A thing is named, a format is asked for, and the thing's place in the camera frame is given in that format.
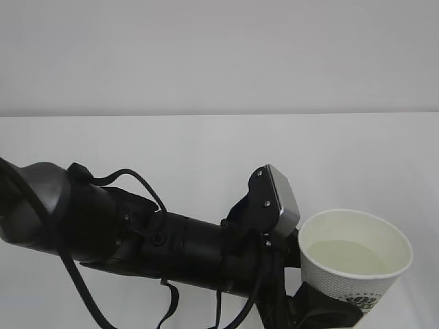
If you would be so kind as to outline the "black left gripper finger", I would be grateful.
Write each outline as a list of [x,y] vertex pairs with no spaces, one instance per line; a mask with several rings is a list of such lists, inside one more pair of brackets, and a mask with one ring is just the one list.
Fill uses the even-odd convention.
[[306,282],[288,296],[287,305],[294,328],[353,328],[364,316],[359,307],[329,297]]

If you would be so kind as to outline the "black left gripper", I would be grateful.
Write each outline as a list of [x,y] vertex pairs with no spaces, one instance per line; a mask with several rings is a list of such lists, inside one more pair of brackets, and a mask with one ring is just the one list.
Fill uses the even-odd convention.
[[264,328],[295,328],[285,268],[299,267],[296,204],[252,207],[239,202],[219,225],[162,211],[143,222],[145,268],[177,281],[246,297],[228,325],[237,328],[255,306]]

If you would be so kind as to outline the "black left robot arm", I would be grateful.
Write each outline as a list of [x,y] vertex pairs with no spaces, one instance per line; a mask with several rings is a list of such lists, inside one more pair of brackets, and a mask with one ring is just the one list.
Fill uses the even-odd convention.
[[257,168],[247,193],[219,224],[169,212],[149,198],[114,186],[120,169],[104,178],[73,163],[17,167],[1,161],[1,239],[60,257],[85,307],[109,328],[79,266],[120,276],[157,279],[178,307],[177,283],[246,298],[231,323],[238,327],[256,308],[265,328],[349,328],[361,309],[302,283],[285,291],[285,269],[303,268],[300,213],[287,178],[272,165]]

